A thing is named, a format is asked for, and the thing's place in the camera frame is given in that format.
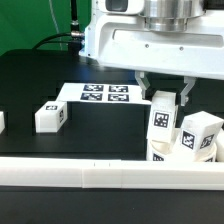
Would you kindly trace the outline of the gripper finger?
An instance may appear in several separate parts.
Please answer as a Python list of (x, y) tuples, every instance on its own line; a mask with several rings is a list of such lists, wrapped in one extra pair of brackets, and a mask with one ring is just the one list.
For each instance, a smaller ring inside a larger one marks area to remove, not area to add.
[(142, 98), (148, 100), (150, 98), (150, 83), (144, 71), (136, 71), (135, 79), (142, 90)]
[(188, 94), (192, 90), (196, 83), (196, 78), (195, 77), (184, 77), (184, 88), (180, 93), (180, 105), (185, 106), (187, 102), (189, 101)]

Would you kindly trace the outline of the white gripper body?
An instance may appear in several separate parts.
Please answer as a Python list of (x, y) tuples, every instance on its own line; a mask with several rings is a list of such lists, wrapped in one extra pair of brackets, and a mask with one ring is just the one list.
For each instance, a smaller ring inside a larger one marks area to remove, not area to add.
[(184, 32), (157, 32), (139, 16), (103, 15), (87, 54), (109, 67), (224, 80), (224, 13), (190, 19)]

